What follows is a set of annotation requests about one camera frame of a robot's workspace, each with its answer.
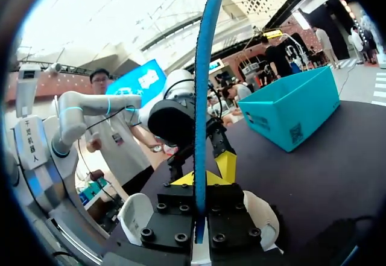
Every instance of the yellow part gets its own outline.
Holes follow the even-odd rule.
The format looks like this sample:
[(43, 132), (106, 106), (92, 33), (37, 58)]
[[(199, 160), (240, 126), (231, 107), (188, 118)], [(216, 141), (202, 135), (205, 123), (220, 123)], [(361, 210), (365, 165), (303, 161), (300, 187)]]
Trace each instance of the yellow part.
[(189, 174), (184, 175), (181, 179), (178, 179), (171, 184), (177, 185), (177, 186), (187, 184), (187, 185), (191, 186), (191, 185), (193, 185), (193, 180), (194, 180), (194, 173), (190, 172)]
[(221, 177), (216, 176), (214, 173), (212, 173), (210, 171), (206, 171), (206, 184), (208, 186), (213, 186), (216, 184), (230, 185), (229, 182), (227, 182), (226, 180), (223, 180)]
[(228, 183), (234, 183), (236, 181), (236, 158), (237, 155), (229, 151), (225, 151), (215, 158), (221, 173), (221, 178)]
[[(193, 184), (194, 174), (193, 172), (183, 176), (181, 179), (176, 180), (172, 185), (183, 185), (184, 183), (191, 186)], [(230, 183), (226, 180), (223, 180), (221, 177), (216, 176), (214, 173), (210, 171), (206, 171), (206, 183), (208, 186), (213, 186), (215, 184), (219, 185), (229, 185)]]

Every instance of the red wall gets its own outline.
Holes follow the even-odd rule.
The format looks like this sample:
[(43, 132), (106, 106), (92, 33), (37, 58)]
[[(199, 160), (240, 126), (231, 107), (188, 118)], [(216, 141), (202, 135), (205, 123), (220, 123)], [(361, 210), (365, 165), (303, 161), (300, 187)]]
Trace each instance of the red wall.
[[(289, 35), (298, 33), (300, 37), (302, 37), (304, 43), (308, 48), (313, 46), (316, 51), (321, 50), (321, 45), (318, 39), (316, 38), (314, 32), (311, 29), (303, 30), (299, 23), (292, 16), (290, 16), (278, 29), (282, 30), (283, 33), (287, 33)], [(272, 45), (278, 45), (280, 44), (279, 39), (280, 38), (270, 39), (270, 43)], [(245, 55), (247, 55), (248, 58), (252, 58), (257, 55), (264, 55), (264, 52), (264, 47), (261, 44), (258, 44), (256, 46), (249, 47), (245, 51)], [(245, 57), (244, 54), (241, 54), (240, 52), (223, 58), (224, 64), (228, 63), (229, 66), (232, 68), (232, 71), (235, 73), (236, 77), (240, 80), (242, 80), (242, 77), (239, 73), (238, 66), (241, 62), (241, 59), (245, 60)]]
[[(8, 86), (6, 88), (5, 102), (13, 103), (16, 97), (16, 83), (18, 72), (12, 72), (8, 76)], [(79, 93), (91, 94), (92, 89), (88, 76), (74, 75), (68, 73), (52, 74), (41, 72), (37, 81), (36, 99), (48, 99), (67, 91), (77, 91)]]

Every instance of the ceiling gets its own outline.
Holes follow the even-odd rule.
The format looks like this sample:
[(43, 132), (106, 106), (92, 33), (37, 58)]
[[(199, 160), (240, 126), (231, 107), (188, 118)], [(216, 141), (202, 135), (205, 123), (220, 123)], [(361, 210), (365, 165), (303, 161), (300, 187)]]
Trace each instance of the ceiling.
[[(214, 50), (250, 37), (252, 27), (263, 28), (285, 1), (224, 0), (217, 22), (217, 33), (223, 35)], [(109, 54), (117, 55), (121, 64), (126, 59), (140, 64), (157, 59), (164, 69), (194, 48), (199, 21), (179, 26), (178, 31), (165, 38), (159, 36), (177, 24), (197, 18), (205, 3), (206, 0), (39, 0), (22, 27), (19, 51), (37, 59), (57, 52), (57, 60), (63, 58), (60, 52), (64, 50), (87, 51), (85, 60), (79, 60), (79, 54), (74, 61), (66, 59), (66, 65), (72, 66), (91, 66), (96, 56), (105, 58)], [(224, 34), (238, 25), (248, 32)], [(146, 47), (152, 40), (158, 43)]]

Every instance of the man's hand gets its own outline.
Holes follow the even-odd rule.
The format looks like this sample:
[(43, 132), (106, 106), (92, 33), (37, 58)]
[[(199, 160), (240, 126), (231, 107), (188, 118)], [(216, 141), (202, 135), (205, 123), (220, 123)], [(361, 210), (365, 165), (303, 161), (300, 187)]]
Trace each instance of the man's hand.
[(242, 112), (240, 110), (240, 108), (236, 108), (233, 112), (232, 112), (232, 115), (242, 115)]
[(95, 138), (95, 139), (91, 140), (90, 142), (88, 142), (86, 147), (87, 147), (87, 150), (89, 152), (93, 153), (94, 151), (101, 150), (102, 141), (100, 138)]

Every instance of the teal box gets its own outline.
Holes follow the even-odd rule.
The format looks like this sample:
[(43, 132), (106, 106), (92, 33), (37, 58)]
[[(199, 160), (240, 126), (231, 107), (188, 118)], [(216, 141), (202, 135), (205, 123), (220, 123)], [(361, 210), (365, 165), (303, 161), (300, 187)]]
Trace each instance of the teal box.
[(239, 101), (247, 124), (293, 151), (340, 105), (329, 66), (281, 78)]

